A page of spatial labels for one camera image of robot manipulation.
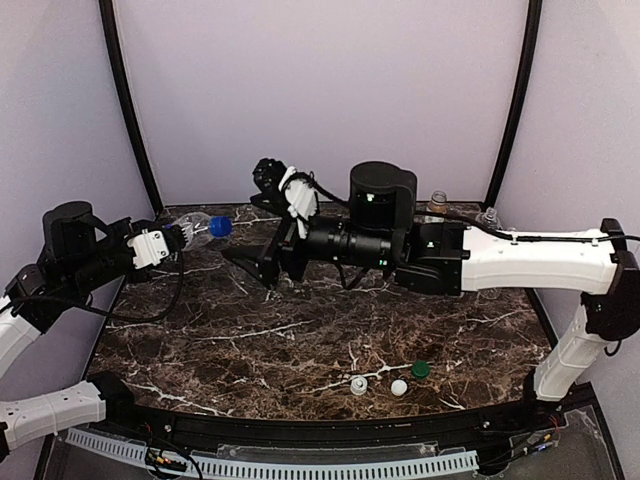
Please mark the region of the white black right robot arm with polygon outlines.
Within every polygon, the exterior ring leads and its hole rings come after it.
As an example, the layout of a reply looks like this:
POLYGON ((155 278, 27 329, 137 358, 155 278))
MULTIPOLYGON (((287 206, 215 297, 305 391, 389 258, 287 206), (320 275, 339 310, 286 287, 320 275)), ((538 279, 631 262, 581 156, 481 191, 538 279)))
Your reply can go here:
POLYGON ((260 160, 253 179, 253 205, 281 220, 253 260, 266 287, 281 274, 300 280, 307 264, 318 261, 338 270, 378 270, 427 295, 493 288, 578 292, 569 329, 527 377, 530 401, 561 401, 609 343, 639 329, 639 265, 615 219, 582 232, 525 233, 457 213, 421 212, 415 174, 382 161, 351 170, 346 218, 323 216, 318 201, 325 190, 311 174, 281 161, 260 160))

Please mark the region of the green lid brown jar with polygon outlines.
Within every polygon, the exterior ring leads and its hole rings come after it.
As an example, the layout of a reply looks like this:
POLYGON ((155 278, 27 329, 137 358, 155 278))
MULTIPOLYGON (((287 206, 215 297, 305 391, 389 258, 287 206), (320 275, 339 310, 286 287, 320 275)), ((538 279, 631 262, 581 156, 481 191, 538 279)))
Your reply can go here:
POLYGON ((441 190, 434 191, 427 204, 427 210, 435 213, 447 213, 449 210, 447 194, 441 190))

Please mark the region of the white ribbed bottle cap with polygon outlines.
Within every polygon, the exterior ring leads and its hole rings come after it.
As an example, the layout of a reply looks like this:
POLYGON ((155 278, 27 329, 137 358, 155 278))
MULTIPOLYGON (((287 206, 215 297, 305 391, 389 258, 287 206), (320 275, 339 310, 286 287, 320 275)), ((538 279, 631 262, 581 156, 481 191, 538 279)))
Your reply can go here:
POLYGON ((354 376, 350 381, 350 391, 353 395, 361 396, 367 392, 368 381, 364 376, 354 376))

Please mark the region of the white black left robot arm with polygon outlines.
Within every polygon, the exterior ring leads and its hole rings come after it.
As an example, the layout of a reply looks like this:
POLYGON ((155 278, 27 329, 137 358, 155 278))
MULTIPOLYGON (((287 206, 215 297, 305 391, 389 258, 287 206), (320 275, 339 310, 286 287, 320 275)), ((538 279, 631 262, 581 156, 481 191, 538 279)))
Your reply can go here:
MULTIPOLYGON (((71 201, 42 218, 44 246, 36 262, 24 266, 1 298, 1 370, 75 308, 128 324, 157 322, 176 307, 173 295, 165 309, 148 318, 112 314, 91 305, 95 290, 119 278, 148 280, 150 271, 233 231, 225 216, 195 212, 168 224, 129 217, 106 224, 87 201, 71 201)), ((134 395, 117 376, 102 372, 49 394, 1 404, 1 455, 79 425, 128 415, 134 395)))

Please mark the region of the blue bottle cap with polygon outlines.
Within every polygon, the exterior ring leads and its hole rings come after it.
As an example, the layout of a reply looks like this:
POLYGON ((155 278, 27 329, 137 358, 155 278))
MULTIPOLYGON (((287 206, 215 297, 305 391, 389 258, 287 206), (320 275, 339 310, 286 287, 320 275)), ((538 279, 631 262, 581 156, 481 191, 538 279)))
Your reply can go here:
POLYGON ((208 223, 208 231, 213 238, 224 238, 233 231, 232 221, 227 216, 211 217, 208 223))

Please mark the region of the blue cap water bottle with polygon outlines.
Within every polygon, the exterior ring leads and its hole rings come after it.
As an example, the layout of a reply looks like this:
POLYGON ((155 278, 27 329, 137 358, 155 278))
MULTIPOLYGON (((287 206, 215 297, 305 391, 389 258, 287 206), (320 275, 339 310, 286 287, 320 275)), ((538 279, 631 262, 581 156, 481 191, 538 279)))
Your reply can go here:
POLYGON ((190 212, 171 223, 172 227, 179 227, 182 231, 185 246, 184 251, 191 251, 203 247, 215 239, 208 231, 211 215, 204 212, 190 212))

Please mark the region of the clear plastic bottle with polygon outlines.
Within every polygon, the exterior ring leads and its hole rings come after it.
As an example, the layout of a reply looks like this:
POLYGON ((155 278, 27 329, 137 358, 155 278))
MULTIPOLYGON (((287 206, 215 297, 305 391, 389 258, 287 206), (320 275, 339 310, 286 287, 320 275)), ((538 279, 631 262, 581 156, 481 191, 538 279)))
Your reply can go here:
POLYGON ((478 213, 475 220, 492 230, 502 229, 497 210, 493 207, 487 207, 485 211, 478 213))

